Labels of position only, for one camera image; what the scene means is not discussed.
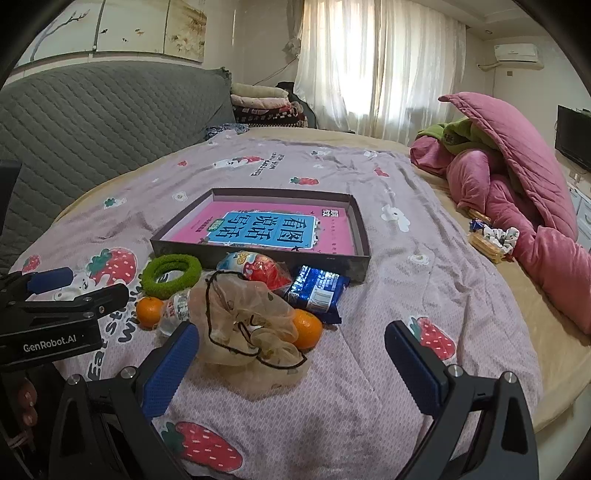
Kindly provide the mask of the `person's left hand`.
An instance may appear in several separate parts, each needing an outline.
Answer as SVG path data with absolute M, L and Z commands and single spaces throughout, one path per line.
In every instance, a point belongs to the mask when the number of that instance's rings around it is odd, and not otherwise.
M 38 418 L 35 409 L 37 403 L 37 391 L 27 378 L 23 378 L 20 381 L 17 391 L 17 402 L 23 424 L 26 427 L 35 426 Z

